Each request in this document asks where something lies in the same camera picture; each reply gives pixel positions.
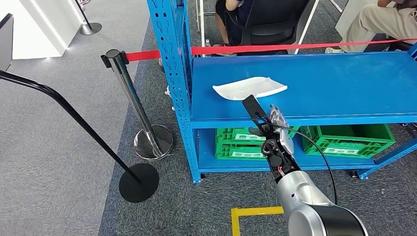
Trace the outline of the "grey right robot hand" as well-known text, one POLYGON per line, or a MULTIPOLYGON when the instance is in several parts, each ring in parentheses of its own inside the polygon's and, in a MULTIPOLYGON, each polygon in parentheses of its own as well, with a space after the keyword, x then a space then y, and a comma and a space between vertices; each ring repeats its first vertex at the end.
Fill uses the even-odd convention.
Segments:
POLYGON ((249 128, 249 133, 267 140, 274 140, 273 150, 285 151, 289 155, 294 154, 294 144, 289 136, 290 127, 285 120, 280 109, 275 105, 270 105, 270 115, 266 115, 265 111, 259 105, 251 105, 249 107, 249 115, 257 126, 249 128))

